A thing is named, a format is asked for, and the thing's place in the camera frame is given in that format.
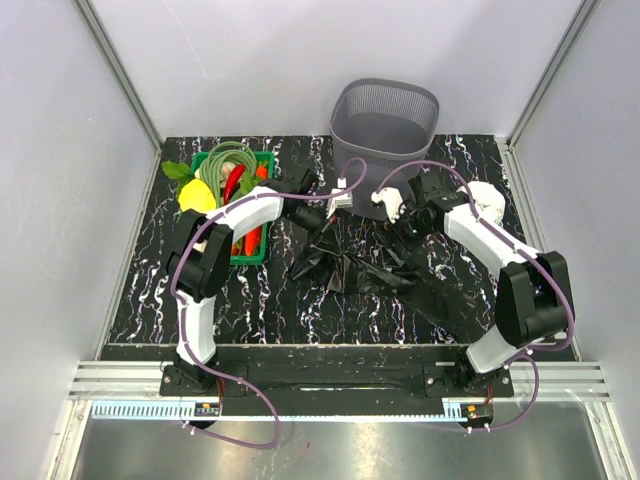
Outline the black trash bag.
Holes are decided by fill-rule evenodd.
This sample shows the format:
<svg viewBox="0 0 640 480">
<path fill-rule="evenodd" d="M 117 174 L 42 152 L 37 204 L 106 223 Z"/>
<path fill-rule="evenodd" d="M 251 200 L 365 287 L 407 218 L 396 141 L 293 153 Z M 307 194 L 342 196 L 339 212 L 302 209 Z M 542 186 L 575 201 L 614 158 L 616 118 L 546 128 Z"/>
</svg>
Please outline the black trash bag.
<svg viewBox="0 0 640 480">
<path fill-rule="evenodd" d="M 309 234 L 289 278 L 335 294 L 396 300 L 461 343 L 493 325 L 496 282 L 467 250 L 442 234 L 403 240 L 379 223 L 369 233 L 360 244 L 345 222 L 327 222 Z"/>
</svg>

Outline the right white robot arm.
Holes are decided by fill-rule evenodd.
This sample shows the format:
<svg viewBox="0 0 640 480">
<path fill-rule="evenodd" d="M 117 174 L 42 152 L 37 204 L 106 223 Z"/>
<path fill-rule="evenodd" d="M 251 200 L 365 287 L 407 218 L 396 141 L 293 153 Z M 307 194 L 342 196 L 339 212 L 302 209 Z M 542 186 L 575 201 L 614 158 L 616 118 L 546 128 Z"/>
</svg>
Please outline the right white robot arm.
<svg viewBox="0 0 640 480">
<path fill-rule="evenodd" d="M 434 173 L 411 179 L 411 195 L 396 188 L 372 194 L 384 205 L 393 231 L 409 242 L 441 233 L 468 250 L 497 280 L 492 326 L 466 349 L 455 375 L 457 388 L 480 394 L 491 375 L 519 355 L 552 350 L 549 339 L 570 345 L 575 312 L 566 259 L 556 251 L 541 252 L 504 230 L 500 223 L 504 196 L 490 183 L 471 181 L 457 189 L 444 187 Z"/>
</svg>

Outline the grey mesh trash bin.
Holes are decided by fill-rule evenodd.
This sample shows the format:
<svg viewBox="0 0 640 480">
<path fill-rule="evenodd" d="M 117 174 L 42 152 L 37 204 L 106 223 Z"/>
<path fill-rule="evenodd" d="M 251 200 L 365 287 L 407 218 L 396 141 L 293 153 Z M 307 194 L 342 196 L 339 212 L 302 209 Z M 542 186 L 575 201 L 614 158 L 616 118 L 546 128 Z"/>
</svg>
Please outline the grey mesh trash bin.
<svg viewBox="0 0 640 480">
<path fill-rule="evenodd" d="M 383 220 L 383 209 L 371 203 L 380 182 L 401 165 L 426 158 L 435 135 L 439 101 L 429 90 L 400 81 L 363 78 L 341 92 L 331 115 L 332 159 L 338 176 L 349 184 L 367 163 L 363 182 L 352 192 L 347 211 L 371 220 Z"/>
</svg>

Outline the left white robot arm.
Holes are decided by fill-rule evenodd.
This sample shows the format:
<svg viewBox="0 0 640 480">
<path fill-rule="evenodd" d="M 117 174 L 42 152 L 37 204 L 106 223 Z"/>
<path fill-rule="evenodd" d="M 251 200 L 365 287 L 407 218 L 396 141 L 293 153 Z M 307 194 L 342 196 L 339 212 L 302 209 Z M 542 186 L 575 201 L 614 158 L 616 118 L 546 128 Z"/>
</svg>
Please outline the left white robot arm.
<svg viewBox="0 0 640 480">
<path fill-rule="evenodd" d="M 216 370 L 206 363 L 216 353 L 215 300 L 227 281 L 232 245 L 279 218 L 307 229 L 322 223 L 325 214 L 306 204 L 317 182 L 318 176 L 308 169 L 269 178 L 226 206 L 205 214 L 191 209 L 179 221 L 166 270 L 178 311 L 177 357 L 188 364 L 181 380 L 193 394 L 209 393 L 217 381 Z"/>
</svg>

